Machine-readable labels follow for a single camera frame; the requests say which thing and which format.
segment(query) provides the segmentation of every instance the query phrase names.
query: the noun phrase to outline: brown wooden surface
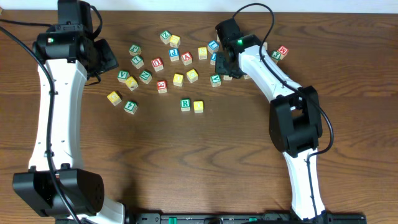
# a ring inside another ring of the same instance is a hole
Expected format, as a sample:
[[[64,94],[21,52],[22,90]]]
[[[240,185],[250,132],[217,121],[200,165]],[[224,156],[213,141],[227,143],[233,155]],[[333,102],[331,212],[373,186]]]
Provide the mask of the brown wooden surface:
[[[112,199],[165,213],[288,210],[291,188],[286,162],[271,143],[269,104],[252,80],[210,85],[214,66],[198,61],[197,48],[215,39],[215,25],[232,13],[102,12],[105,38],[119,68],[86,87],[81,106],[81,151],[86,170],[100,174]],[[4,11],[5,19],[56,23],[54,11]],[[263,37],[270,17],[237,17],[245,33]],[[318,160],[320,191],[332,212],[363,212],[368,223],[398,223],[398,20],[377,14],[277,14],[269,49],[283,44],[278,65],[303,86],[313,85],[332,120],[336,141]],[[1,24],[31,46],[41,27]],[[180,53],[193,64],[170,62],[159,34],[181,37]],[[138,78],[128,49],[142,47],[149,85],[130,92],[119,69]],[[154,72],[150,60],[162,57]],[[172,85],[174,73],[195,68],[199,80]],[[166,79],[168,93],[155,81]],[[106,95],[118,90],[123,103]],[[12,190],[12,175],[25,172],[39,115],[36,63],[0,34],[0,223],[52,223],[40,218]],[[203,100],[205,112],[182,113],[181,98]],[[135,115],[127,100],[138,102]],[[320,148],[328,142],[324,124]]]

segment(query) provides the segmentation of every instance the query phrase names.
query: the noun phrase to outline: black cable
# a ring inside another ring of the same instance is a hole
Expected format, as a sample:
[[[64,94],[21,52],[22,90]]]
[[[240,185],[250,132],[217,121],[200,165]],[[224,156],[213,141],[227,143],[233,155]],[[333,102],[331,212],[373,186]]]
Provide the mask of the black cable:
[[[70,215],[75,219],[77,224],[81,224],[79,218],[77,217],[75,211],[73,208],[70,206],[65,194],[63,193],[62,189],[60,188],[58,182],[57,182],[57,177],[55,176],[55,171],[53,168],[53,159],[52,159],[52,151],[51,151],[51,130],[52,130],[52,117],[53,117],[53,108],[54,108],[54,83],[53,80],[51,79],[51,76],[49,74],[49,71],[44,67],[44,65],[40,62],[39,58],[31,51],[28,46],[26,46],[23,42],[21,42],[16,36],[12,35],[10,32],[8,32],[5,28],[0,26],[0,31],[5,33],[8,37],[10,37],[13,41],[17,42],[26,52],[34,58],[34,60],[39,64],[40,68],[43,70],[45,76],[47,77],[47,80],[49,81],[49,87],[50,87],[50,105],[49,105],[49,118],[47,121],[47,134],[46,134],[46,153],[47,153],[47,162],[49,164],[49,169],[50,169],[50,176],[51,180],[54,184],[55,190],[57,193],[60,195],[60,198],[62,202],[65,204],[65,206],[68,208]]]
[[[270,14],[271,14],[271,16],[272,16],[272,24],[271,24],[271,26],[270,26],[270,28],[269,28],[269,30],[268,30],[268,33],[266,34],[266,36],[264,37],[264,39],[262,40],[261,45],[260,45],[260,46],[263,46],[263,45],[264,45],[264,42],[267,40],[268,35],[271,33],[272,28],[274,27],[274,24],[275,24],[275,15],[274,15],[274,13],[272,12],[271,8],[269,8],[269,7],[266,6],[265,4],[261,4],[261,3],[252,3],[252,4],[248,4],[248,5],[246,5],[246,6],[243,6],[243,7],[240,8],[240,9],[238,9],[238,10],[235,12],[235,14],[232,16],[232,18],[234,18],[240,11],[242,11],[243,9],[245,9],[245,8],[247,8],[247,7],[249,7],[249,6],[262,6],[262,7],[265,7],[266,9],[269,10],[269,12],[270,12]],[[313,204],[313,208],[314,208],[314,212],[315,212],[314,221],[317,222],[318,213],[317,213],[317,207],[316,207],[316,205],[315,205],[315,197],[314,197],[314,194],[313,194],[312,177],[311,177],[311,168],[310,168],[310,158],[311,158],[312,156],[316,156],[316,155],[320,155],[320,154],[326,153],[326,152],[328,152],[328,151],[331,149],[331,147],[332,147],[332,145],[333,145],[333,141],[335,140],[335,134],[334,134],[334,132],[333,132],[333,127],[332,127],[332,125],[331,125],[331,123],[330,123],[329,117],[328,117],[328,116],[326,115],[326,113],[322,110],[322,108],[318,105],[318,103],[314,102],[311,98],[307,97],[307,96],[306,96],[304,93],[302,93],[301,91],[296,90],[295,88],[293,88],[293,87],[291,87],[290,85],[288,85],[286,81],[283,81],[283,80],[273,71],[273,69],[270,68],[270,66],[269,66],[269,65],[267,64],[267,62],[264,60],[264,56],[262,55],[262,47],[259,48],[259,55],[260,55],[261,61],[262,61],[263,64],[268,68],[268,70],[273,74],[273,76],[275,76],[275,78],[278,79],[278,81],[280,81],[280,82],[283,84],[283,86],[286,86],[288,89],[292,90],[294,93],[297,93],[301,98],[303,98],[303,100],[309,101],[309,102],[320,112],[320,114],[323,116],[323,118],[325,119],[325,121],[326,121],[326,123],[327,123],[327,125],[328,125],[329,133],[330,133],[329,145],[327,145],[327,147],[326,147],[324,150],[322,150],[322,151],[318,151],[318,152],[314,152],[314,153],[309,154],[309,155],[307,156],[307,160],[305,161],[305,162],[307,163],[308,179],[309,179],[309,182],[310,182],[310,190],[311,190],[311,198],[312,198],[312,204]]]
[[[95,8],[95,6],[90,6],[90,7],[94,10],[95,14],[98,16],[98,19],[99,19],[99,26],[97,27],[95,32],[93,32],[93,35],[91,37],[91,39],[94,40],[95,38],[98,37],[98,35],[100,34],[100,32],[102,30],[102,17],[101,17],[101,14],[98,12],[97,8]]]
[[[95,74],[95,77],[97,78],[97,82],[92,82],[90,84],[85,84],[85,86],[90,86],[90,85],[97,85],[101,82],[101,77],[98,74]]]
[[[8,19],[0,19],[0,22],[7,22],[16,25],[23,25],[23,26],[44,26],[50,27],[51,24],[41,24],[41,23],[34,23],[34,22],[19,22],[19,21],[9,21]]]

